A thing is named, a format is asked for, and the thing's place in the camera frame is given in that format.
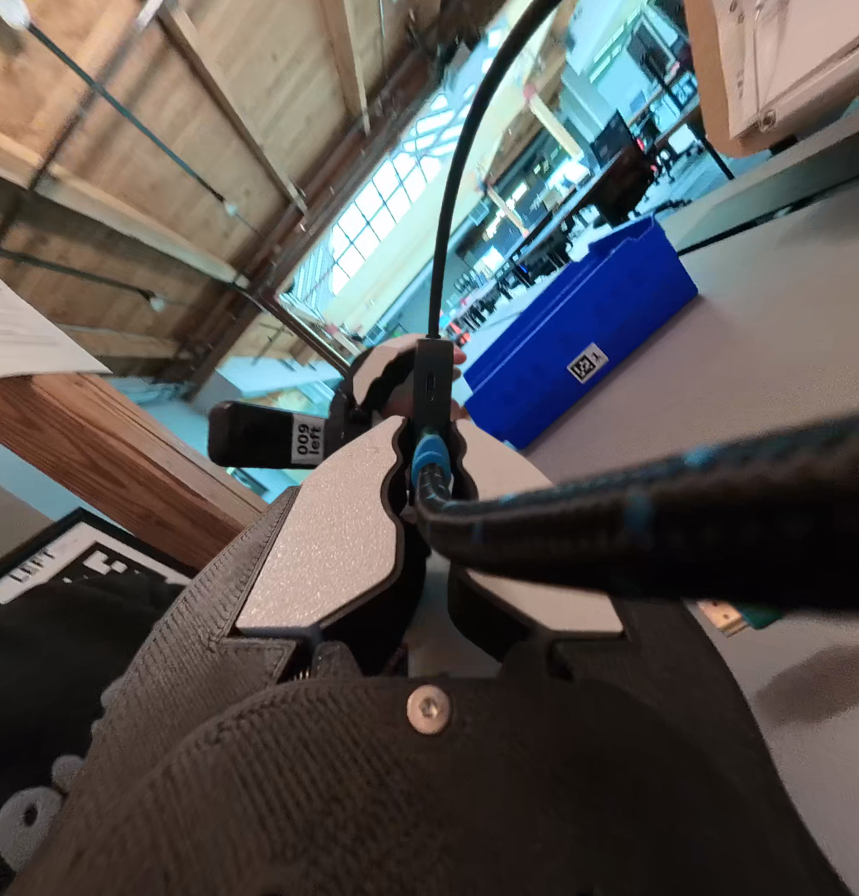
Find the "person's black hoodie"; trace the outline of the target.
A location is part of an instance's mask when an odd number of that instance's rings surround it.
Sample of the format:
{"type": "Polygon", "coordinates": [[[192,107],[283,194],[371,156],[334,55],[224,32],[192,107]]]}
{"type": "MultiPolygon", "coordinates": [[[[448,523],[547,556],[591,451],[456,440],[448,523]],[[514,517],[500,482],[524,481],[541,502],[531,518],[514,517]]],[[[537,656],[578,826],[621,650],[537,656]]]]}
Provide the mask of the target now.
{"type": "Polygon", "coordinates": [[[0,894],[61,814],[129,663],[183,588],[108,574],[0,605],[0,894]]]}

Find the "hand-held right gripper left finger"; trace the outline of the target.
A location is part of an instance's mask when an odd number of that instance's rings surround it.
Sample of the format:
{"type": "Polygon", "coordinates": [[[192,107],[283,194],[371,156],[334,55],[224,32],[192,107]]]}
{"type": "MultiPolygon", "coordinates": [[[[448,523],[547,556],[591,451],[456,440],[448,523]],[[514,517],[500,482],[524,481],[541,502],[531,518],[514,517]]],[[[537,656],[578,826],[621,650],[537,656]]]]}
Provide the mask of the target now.
{"type": "Polygon", "coordinates": [[[397,578],[406,428],[404,417],[390,416],[305,480],[237,617],[240,633],[315,633],[397,578]]]}

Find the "wooden pillar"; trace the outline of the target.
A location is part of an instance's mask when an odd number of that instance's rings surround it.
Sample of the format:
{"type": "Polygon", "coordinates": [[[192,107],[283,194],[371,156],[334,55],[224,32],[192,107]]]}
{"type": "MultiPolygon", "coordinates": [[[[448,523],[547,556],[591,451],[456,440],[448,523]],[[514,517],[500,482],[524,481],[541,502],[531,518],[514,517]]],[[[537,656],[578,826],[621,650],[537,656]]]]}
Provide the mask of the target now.
{"type": "Polygon", "coordinates": [[[267,508],[96,375],[0,378],[0,444],[197,570],[267,508]]]}

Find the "person's left hand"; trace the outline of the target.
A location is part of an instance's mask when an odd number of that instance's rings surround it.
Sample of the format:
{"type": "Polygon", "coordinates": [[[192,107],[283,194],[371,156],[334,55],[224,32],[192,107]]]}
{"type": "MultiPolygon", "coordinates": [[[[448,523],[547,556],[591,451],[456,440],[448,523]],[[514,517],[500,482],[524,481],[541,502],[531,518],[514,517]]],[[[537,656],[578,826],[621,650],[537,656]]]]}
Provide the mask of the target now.
{"type": "MultiPolygon", "coordinates": [[[[453,381],[461,378],[461,365],[465,363],[467,356],[462,348],[454,346],[454,371],[453,381]]],[[[410,418],[413,414],[414,404],[414,373],[411,372],[407,378],[398,386],[396,386],[384,406],[382,415],[387,418],[389,416],[401,416],[410,418]]],[[[462,407],[455,399],[451,399],[450,419],[470,420],[468,410],[462,407]]]]}

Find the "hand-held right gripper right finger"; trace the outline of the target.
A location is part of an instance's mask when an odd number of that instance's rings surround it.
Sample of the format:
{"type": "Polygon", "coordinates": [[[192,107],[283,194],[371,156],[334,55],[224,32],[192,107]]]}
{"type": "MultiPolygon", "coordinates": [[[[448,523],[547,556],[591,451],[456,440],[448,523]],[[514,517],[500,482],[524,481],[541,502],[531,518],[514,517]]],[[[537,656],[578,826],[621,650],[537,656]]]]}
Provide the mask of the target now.
{"type": "MultiPolygon", "coordinates": [[[[469,420],[454,424],[460,456],[457,492],[490,500],[541,490],[552,482],[522,454],[469,420]]],[[[624,626],[610,598],[599,592],[549,586],[452,566],[448,613],[457,630],[493,658],[514,644],[543,641],[613,641],[624,626]]]]}

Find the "black framed marker sign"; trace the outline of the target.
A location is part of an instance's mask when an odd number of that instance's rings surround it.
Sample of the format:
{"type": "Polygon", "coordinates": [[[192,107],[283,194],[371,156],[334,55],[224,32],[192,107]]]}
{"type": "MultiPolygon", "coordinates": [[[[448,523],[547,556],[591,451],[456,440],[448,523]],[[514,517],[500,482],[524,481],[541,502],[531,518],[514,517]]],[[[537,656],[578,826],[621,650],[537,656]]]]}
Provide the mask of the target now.
{"type": "Polygon", "coordinates": [[[0,558],[0,606],[39,585],[108,574],[187,585],[196,570],[111,521],[76,509],[0,558]]]}

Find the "white paper notice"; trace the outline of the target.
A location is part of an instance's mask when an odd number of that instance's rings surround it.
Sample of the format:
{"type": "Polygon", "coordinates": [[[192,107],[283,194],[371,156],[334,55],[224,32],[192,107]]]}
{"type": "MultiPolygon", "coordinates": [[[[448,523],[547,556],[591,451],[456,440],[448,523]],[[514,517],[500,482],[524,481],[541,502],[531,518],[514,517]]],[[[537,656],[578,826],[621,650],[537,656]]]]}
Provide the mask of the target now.
{"type": "Polygon", "coordinates": [[[0,379],[60,374],[111,372],[0,279],[0,379]]]}

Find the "black square video adapter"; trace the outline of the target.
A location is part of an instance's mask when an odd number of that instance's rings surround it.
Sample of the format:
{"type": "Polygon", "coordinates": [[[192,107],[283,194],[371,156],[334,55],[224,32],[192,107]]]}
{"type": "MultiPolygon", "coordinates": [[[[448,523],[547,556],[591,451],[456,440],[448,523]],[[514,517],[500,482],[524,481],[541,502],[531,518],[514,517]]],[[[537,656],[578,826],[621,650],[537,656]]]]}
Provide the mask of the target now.
{"type": "Polygon", "coordinates": [[[468,107],[455,146],[442,194],[431,270],[426,336],[417,343],[413,366],[412,423],[418,436],[439,435],[447,440],[454,377],[454,344],[441,335],[441,314],[446,259],[454,211],[469,153],[494,95],[512,64],[538,29],[556,12],[558,1],[532,1],[503,40],[468,107]]]}

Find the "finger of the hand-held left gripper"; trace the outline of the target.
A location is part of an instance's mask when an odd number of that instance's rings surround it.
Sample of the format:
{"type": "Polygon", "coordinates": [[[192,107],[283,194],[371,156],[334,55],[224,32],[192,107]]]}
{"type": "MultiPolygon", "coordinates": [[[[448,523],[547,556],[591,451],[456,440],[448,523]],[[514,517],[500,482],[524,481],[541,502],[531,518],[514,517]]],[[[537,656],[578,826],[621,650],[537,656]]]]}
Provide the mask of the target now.
{"type": "Polygon", "coordinates": [[[378,344],[358,359],[350,394],[363,412],[382,412],[392,393],[412,376],[420,334],[405,334],[378,344]]]}

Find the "grey desk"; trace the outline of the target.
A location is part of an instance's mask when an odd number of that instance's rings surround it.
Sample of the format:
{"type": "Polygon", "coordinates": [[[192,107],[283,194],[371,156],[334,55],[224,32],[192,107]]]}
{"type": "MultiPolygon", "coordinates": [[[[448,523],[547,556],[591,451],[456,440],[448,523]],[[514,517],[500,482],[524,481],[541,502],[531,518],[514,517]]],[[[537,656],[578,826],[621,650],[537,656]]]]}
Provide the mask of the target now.
{"type": "Polygon", "coordinates": [[[673,247],[776,210],[859,175],[859,102],[752,171],[659,220],[673,247]]]}
{"type": "MultiPolygon", "coordinates": [[[[859,409],[859,184],[684,257],[701,297],[528,449],[553,481],[859,409]]],[[[859,894],[859,617],[727,638],[796,808],[859,894]]]]}

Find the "dark desk divider strip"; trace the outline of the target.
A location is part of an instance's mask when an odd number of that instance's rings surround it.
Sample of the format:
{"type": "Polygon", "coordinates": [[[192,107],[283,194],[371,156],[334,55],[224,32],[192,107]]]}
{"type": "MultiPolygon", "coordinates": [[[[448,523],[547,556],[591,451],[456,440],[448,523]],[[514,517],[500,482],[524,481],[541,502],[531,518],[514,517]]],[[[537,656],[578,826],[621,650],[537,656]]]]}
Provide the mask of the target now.
{"type": "Polygon", "coordinates": [[[824,189],[819,190],[810,196],[804,196],[800,199],[794,200],[792,203],[784,204],[776,210],[767,211],[762,215],[742,221],[731,228],[719,230],[714,235],[711,235],[707,238],[700,238],[694,241],[685,239],[683,244],[675,246],[677,255],[681,257],[691,252],[707,248],[710,245],[714,245],[729,238],[733,238],[749,230],[754,230],[760,226],[770,223],[775,219],[784,218],[788,215],[791,215],[792,213],[804,210],[805,208],[813,204],[816,204],[822,200],[830,198],[831,196],[837,195],[838,193],[855,187],[859,187],[859,175],[850,177],[844,181],[839,182],[836,185],[825,187],[824,189]]]}

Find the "blue storage bin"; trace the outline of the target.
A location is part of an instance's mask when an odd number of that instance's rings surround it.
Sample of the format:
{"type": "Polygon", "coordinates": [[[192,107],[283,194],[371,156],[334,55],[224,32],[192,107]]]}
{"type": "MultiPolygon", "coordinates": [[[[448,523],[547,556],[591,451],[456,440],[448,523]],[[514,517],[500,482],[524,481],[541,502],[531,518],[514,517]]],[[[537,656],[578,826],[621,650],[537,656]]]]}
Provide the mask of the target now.
{"type": "Polygon", "coordinates": [[[654,217],[591,242],[472,363],[468,414],[529,447],[699,295],[654,217]]]}

